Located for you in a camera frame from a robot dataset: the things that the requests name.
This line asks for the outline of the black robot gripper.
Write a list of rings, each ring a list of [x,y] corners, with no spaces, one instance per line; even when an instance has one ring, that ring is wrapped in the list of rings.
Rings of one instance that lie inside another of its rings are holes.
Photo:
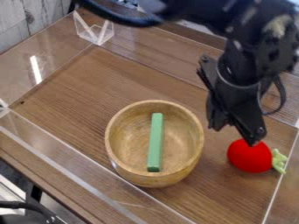
[[[238,84],[232,68],[248,63],[238,48],[229,43],[218,60],[208,55],[201,57],[198,75],[210,92],[206,103],[209,128],[221,131],[234,123],[248,145],[254,146],[268,135],[264,116],[277,113],[286,104],[286,88],[278,76]],[[266,111],[261,101],[272,84],[281,94],[281,104]]]

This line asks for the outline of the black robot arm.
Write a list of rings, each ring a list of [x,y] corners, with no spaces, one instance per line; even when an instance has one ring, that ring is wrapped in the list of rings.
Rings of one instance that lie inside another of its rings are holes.
[[[262,97],[281,73],[299,61],[299,4],[290,0],[139,0],[143,17],[113,11],[97,0],[75,0],[113,22],[138,28],[181,19],[206,26],[226,39],[218,59],[201,57],[198,76],[209,89],[208,119],[213,130],[232,125],[249,145],[268,135]]]

